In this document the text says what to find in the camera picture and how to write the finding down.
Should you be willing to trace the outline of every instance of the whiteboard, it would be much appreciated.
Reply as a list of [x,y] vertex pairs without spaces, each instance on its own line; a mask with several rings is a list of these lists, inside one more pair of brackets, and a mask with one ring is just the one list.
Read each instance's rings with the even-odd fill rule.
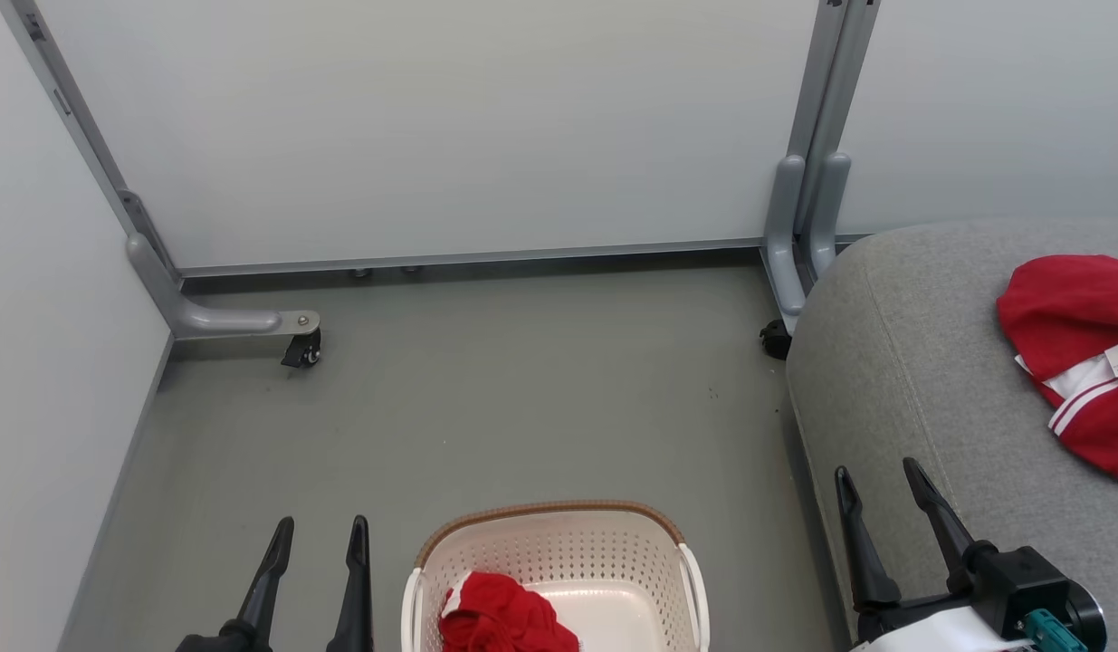
[[59,643],[169,329],[0,16],[0,650]]
[[1118,217],[1118,0],[884,0],[840,149],[840,234]]
[[818,6],[38,3],[188,273],[759,238]]

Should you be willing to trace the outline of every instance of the black caster wheel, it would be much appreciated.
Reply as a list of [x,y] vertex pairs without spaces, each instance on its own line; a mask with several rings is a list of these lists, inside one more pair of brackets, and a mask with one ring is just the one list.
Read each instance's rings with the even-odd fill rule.
[[321,359],[321,329],[309,336],[293,336],[281,363],[295,369],[309,369]]
[[760,331],[760,346],[764,347],[766,355],[775,359],[787,359],[787,350],[792,348],[792,336],[787,333],[783,319],[770,321]]

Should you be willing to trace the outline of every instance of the laundry basket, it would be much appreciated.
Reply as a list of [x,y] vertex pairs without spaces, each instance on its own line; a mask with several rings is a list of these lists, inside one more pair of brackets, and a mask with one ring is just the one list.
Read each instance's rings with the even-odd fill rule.
[[550,601],[582,652],[707,652],[707,594],[679,528],[637,502],[522,504],[461,517],[421,547],[402,595],[402,652],[442,652],[446,590],[505,574]]

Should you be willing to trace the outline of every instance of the brown basket rim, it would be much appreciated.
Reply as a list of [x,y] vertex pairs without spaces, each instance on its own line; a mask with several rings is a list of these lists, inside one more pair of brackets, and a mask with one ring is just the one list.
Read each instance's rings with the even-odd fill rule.
[[679,528],[675,527],[671,519],[669,519],[669,517],[664,517],[661,511],[657,511],[657,509],[648,507],[648,504],[631,500],[556,500],[553,502],[531,502],[527,504],[512,504],[512,507],[499,507],[458,517],[458,519],[454,519],[453,521],[438,528],[436,532],[432,533],[430,538],[426,540],[426,545],[421,547],[421,551],[418,551],[417,560],[414,561],[414,567],[417,569],[424,569],[426,567],[426,560],[429,559],[430,552],[434,552],[434,549],[438,548],[438,544],[442,544],[447,536],[452,536],[452,533],[455,533],[459,529],[468,526],[475,526],[477,523],[498,521],[501,519],[512,519],[513,517],[555,514],[555,512],[558,511],[629,511],[633,512],[633,514],[647,517],[659,523],[659,527],[666,530],[667,536],[671,536],[672,540],[675,541],[675,545],[685,544],[685,540],[683,540],[683,533],[679,531]]

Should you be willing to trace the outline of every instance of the red garment on sofa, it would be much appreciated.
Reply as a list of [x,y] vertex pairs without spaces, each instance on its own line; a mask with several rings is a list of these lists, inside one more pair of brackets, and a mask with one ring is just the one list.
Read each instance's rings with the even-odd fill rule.
[[443,652],[578,652],[578,639],[533,590],[500,574],[468,574],[446,594]]
[[1023,264],[996,302],[1018,362],[1057,407],[1063,445],[1118,479],[1118,259],[1055,255]]

